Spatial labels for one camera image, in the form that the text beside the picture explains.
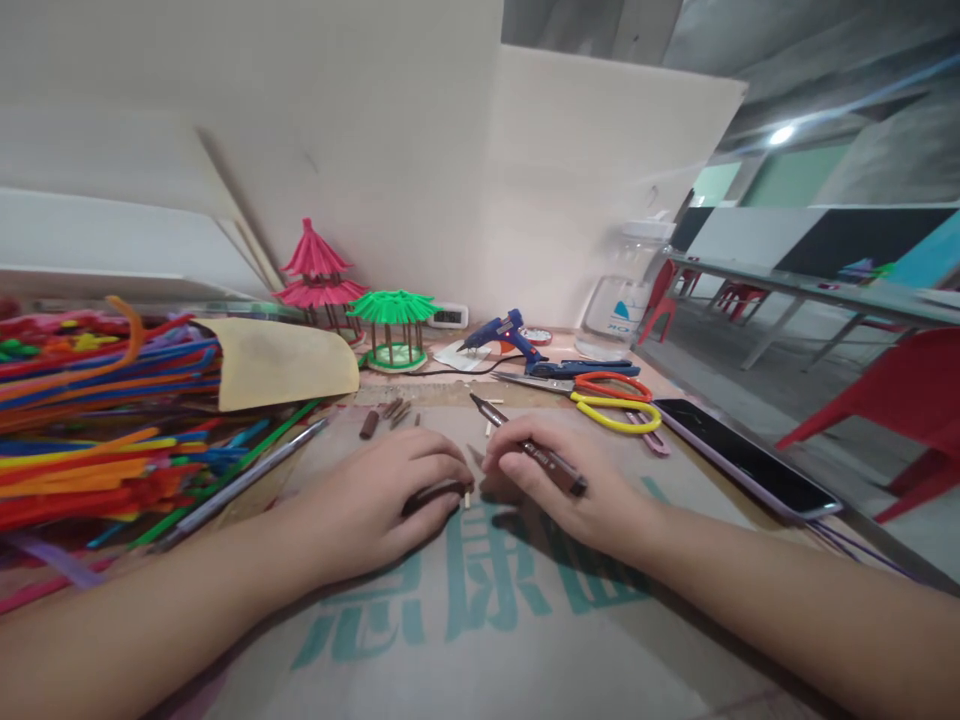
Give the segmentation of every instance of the hand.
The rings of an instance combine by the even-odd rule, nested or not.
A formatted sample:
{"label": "hand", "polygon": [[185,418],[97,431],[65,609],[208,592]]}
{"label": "hand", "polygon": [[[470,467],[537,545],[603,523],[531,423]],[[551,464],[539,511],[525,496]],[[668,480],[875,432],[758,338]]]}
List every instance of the hand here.
{"label": "hand", "polygon": [[[459,484],[402,516],[411,496],[445,480]],[[439,532],[473,482],[460,449],[423,428],[390,433],[345,458],[268,513],[276,514],[284,538],[284,565],[297,576],[288,602],[403,557]]]}
{"label": "hand", "polygon": [[[517,443],[531,439],[583,473],[587,491],[582,497],[564,493],[536,461],[520,451]],[[600,448],[570,430],[524,415],[499,428],[487,443],[482,469],[491,473],[498,467],[567,533],[636,566],[638,533],[646,536],[659,503],[630,487]]]}

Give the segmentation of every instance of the yellow scissors handle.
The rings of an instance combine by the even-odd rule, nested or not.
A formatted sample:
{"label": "yellow scissors handle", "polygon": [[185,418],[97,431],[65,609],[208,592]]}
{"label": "yellow scissors handle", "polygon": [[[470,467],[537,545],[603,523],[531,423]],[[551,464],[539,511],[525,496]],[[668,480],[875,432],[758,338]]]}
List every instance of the yellow scissors handle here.
{"label": "yellow scissors handle", "polygon": [[[642,433],[653,432],[660,427],[660,423],[663,422],[662,417],[660,416],[660,411],[657,410],[653,405],[648,405],[647,403],[634,402],[633,400],[621,400],[619,398],[602,398],[594,397],[592,395],[581,395],[578,392],[570,393],[570,399],[577,404],[577,409],[586,415],[591,420],[595,420],[605,428],[609,428],[614,432],[629,433],[631,435],[640,435]],[[640,410],[649,415],[653,420],[643,425],[634,425],[629,422],[617,422],[616,420],[611,420],[606,415],[601,415],[596,410],[594,410],[591,405],[595,407],[615,407],[621,410]]]}

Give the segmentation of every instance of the ceiling light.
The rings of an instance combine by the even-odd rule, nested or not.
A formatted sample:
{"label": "ceiling light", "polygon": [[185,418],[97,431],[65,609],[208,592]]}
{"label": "ceiling light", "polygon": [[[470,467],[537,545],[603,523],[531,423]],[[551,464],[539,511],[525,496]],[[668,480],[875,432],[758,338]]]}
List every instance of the ceiling light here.
{"label": "ceiling light", "polygon": [[770,136],[771,145],[782,145],[793,135],[796,128],[793,125],[787,125],[786,127],[780,128],[773,135]]}

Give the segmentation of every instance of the scissors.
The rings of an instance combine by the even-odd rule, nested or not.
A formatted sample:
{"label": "scissors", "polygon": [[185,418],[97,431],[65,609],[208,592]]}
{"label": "scissors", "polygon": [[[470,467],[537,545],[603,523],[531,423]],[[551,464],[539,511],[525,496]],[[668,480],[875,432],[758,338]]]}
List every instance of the scissors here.
{"label": "scissors", "polygon": [[[577,375],[573,380],[551,380],[550,378],[531,377],[530,375],[516,375],[514,373],[493,372],[491,373],[498,380],[514,382],[518,385],[546,390],[547,392],[560,393],[566,395],[577,404],[577,409],[591,420],[609,428],[614,432],[629,433],[639,435],[641,433],[653,432],[660,427],[660,411],[653,405],[648,405],[653,394],[633,378],[624,377],[617,373],[596,372]],[[599,385],[599,380],[616,380],[617,382],[629,385],[635,393],[623,392],[609,385]],[[611,397],[596,397],[595,395],[583,395],[578,390],[590,393],[600,393],[601,395],[610,395]],[[630,422],[617,422],[611,420],[605,415],[601,415],[594,407],[615,407],[622,410],[639,410],[650,418],[650,422],[634,425]]]}

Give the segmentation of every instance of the green wall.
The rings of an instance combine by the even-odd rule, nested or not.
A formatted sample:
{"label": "green wall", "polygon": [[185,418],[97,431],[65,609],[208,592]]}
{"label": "green wall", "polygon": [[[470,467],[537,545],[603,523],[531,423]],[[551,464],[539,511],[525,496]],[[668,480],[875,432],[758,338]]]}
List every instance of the green wall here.
{"label": "green wall", "polygon": [[740,169],[740,163],[727,163],[726,165],[710,165],[705,167],[700,173],[700,177],[693,184],[693,197],[696,199],[703,196],[703,204],[700,207],[716,207],[721,203],[730,189],[730,183],[736,177]]}
{"label": "green wall", "polygon": [[742,207],[807,207],[850,145],[831,145],[771,155],[763,163]]}

